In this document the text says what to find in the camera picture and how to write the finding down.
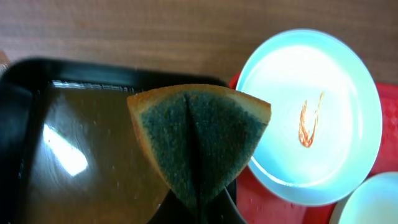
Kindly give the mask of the green yellow sponge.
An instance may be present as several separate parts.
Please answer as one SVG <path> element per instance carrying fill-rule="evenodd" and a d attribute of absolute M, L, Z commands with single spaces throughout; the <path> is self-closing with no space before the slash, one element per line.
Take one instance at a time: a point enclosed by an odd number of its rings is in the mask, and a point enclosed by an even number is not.
<path fill-rule="evenodd" d="M 157 88 L 127 98 L 143 153 L 194 215 L 244 169 L 271 120 L 271 105 L 218 85 Z"/>

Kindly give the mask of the white plate bottom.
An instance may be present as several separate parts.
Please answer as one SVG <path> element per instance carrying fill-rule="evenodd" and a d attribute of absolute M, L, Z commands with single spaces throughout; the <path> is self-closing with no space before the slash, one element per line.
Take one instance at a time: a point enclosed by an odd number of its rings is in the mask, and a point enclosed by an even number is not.
<path fill-rule="evenodd" d="M 385 172 L 364 181 L 338 202 L 330 224 L 397 224 L 397 172 Z"/>

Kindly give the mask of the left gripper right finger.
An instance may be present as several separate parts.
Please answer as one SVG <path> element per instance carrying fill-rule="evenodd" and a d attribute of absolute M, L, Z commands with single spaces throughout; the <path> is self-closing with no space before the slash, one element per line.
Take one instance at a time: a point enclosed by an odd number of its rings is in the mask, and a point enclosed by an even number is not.
<path fill-rule="evenodd" d="M 225 187 L 204 207 L 202 224 L 247 224 Z"/>

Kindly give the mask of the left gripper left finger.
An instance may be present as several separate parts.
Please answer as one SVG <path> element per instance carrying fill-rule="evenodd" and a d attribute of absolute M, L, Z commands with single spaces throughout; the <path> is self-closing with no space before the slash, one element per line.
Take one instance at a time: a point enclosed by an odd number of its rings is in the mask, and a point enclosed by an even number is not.
<path fill-rule="evenodd" d="M 188 208 L 169 190 L 163 202 L 147 224 L 195 224 Z"/>

